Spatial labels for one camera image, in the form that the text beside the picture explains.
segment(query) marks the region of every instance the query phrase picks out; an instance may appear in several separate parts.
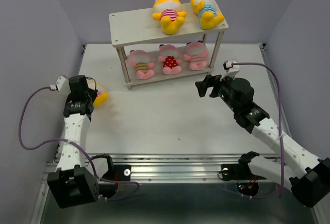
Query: red polka dot dress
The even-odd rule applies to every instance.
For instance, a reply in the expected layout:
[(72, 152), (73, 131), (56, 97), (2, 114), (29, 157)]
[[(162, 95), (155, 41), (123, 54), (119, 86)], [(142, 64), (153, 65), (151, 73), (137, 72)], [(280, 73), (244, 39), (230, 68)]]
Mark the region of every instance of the red polka dot dress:
[(168, 56), (163, 62), (163, 68), (169, 67), (170, 69), (175, 68), (178, 66), (178, 63), (176, 62), (176, 59), (173, 56)]

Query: shelf top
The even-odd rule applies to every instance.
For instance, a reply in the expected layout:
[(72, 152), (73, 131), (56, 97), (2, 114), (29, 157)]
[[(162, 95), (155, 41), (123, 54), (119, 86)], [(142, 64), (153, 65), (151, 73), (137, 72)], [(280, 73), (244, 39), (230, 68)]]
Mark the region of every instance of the shelf top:
[(123, 11), (111, 13), (110, 31), (113, 47), (155, 42), (168, 37), (181, 37), (188, 35), (206, 34), (228, 29), (225, 21), (216, 27), (205, 30), (200, 27), (198, 16), (193, 12), (190, 3), (182, 4), (183, 10), (187, 12), (186, 21), (179, 31), (174, 35), (165, 34), (159, 20), (153, 20), (153, 9), (140, 9), (134, 11)]

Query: stuffed toy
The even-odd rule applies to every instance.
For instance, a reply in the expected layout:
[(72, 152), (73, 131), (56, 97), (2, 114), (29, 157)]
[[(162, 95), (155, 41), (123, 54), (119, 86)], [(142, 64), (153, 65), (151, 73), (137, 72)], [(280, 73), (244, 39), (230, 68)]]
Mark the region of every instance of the stuffed toy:
[(200, 71), (206, 68), (208, 50), (202, 41), (188, 42), (184, 58), (189, 61), (189, 68), (193, 71)]
[(212, 29), (225, 20), (225, 17), (216, 12), (215, 0), (190, 0), (193, 11), (198, 15), (202, 29)]
[(151, 62), (150, 55), (143, 50), (131, 50), (129, 52), (128, 63), (135, 69), (136, 78), (148, 79), (155, 74), (154, 63)]
[(179, 64), (182, 62), (177, 59), (180, 52), (173, 45), (164, 45), (159, 46), (159, 56), (158, 60), (163, 62), (163, 72), (166, 75), (174, 75), (181, 72), (181, 67)]
[(179, 30), (185, 23), (186, 15), (179, 0), (155, 1), (153, 19), (160, 20), (160, 26), (167, 35), (173, 35)]

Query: shelf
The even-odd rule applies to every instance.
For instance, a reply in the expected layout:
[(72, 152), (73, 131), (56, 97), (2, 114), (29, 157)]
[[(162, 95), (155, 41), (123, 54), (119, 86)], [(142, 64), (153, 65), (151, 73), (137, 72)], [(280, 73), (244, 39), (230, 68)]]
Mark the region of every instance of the shelf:
[(187, 12), (186, 21), (174, 35), (166, 35), (160, 27), (160, 22), (153, 20), (152, 8), (111, 13), (109, 20), (112, 46), (122, 47), (157, 42), (168, 37), (214, 33), (225, 31), (229, 27), (225, 20), (212, 29), (204, 30), (200, 27), (198, 16), (193, 12), (190, 3), (182, 4), (182, 7)]
[[(207, 72), (211, 72), (214, 69), (209, 68), (208, 66), (202, 70), (202, 71), (192, 71), (189, 68), (189, 62), (185, 61), (183, 58), (184, 52), (185, 52), (185, 46), (182, 47), (178, 47), (179, 51), (180, 51), (180, 56), (177, 59), (181, 59), (182, 63), (180, 65), (180, 67), (182, 68), (182, 71), (178, 74), (175, 75), (165, 75), (162, 71), (163, 68), (163, 63), (159, 62), (157, 60), (157, 57), (159, 55), (159, 51), (152, 51), (152, 52), (148, 52), (148, 54), (150, 54), (151, 58), (152, 58), (152, 62), (155, 63), (155, 66), (153, 68), (153, 70), (155, 71), (155, 75), (152, 76), (149, 79), (137, 79), (136, 78), (136, 73), (135, 73), (135, 69), (130, 67), (128, 64), (128, 59), (126, 60), (126, 66), (127, 66), (127, 70), (128, 70), (128, 75), (130, 78), (130, 82), (126, 83), (126, 86), (134, 86), (134, 85), (140, 85), (140, 84), (145, 84), (145, 83), (150, 83), (150, 82), (156, 82), (156, 81), (164, 81), (167, 79), (172, 79), (172, 78), (178, 78), (178, 77), (183, 77), (183, 76), (189, 76), (189, 75), (195, 75), (195, 74), (200, 74), (200, 73), (207, 73)], [(210, 58), (211, 55), (209, 54), (207, 61), (210, 62)]]

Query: striped shirt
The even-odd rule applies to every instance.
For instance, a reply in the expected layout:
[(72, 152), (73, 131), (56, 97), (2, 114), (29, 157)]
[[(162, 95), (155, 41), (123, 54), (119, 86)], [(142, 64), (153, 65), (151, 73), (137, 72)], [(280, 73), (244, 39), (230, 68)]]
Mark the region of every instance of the striped shirt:
[(149, 70), (147, 63), (144, 62), (136, 63), (134, 68), (135, 68), (135, 72), (142, 71), (144, 73), (147, 73), (147, 71)]
[(160, 15), (160, 19), (162, 17), (165, 17), (165, 16), (169, 16), (171, 18), (171, 21), (173, 22), (179, 15), (177, 14), (177, 12), (175, 10), (172, 10), (172, 9), (165, 9), (161, 15)]
[(213, 12), (214, 16), (217, 17), (218, 14), (217, 12), (213, 9), (212, 6), (210, 5), (205, 5), (204, 8), (198, 13), (198, 18), (201, 19), (202, 15), (207, 12), (207, 11), (210, 11), (210, 12)]
[(201, 62), (201, 61), (205, 60), (205, 58), (203, 58), (201, 55), (192, 55), (190, 58), (191, 58), (190, 63)]

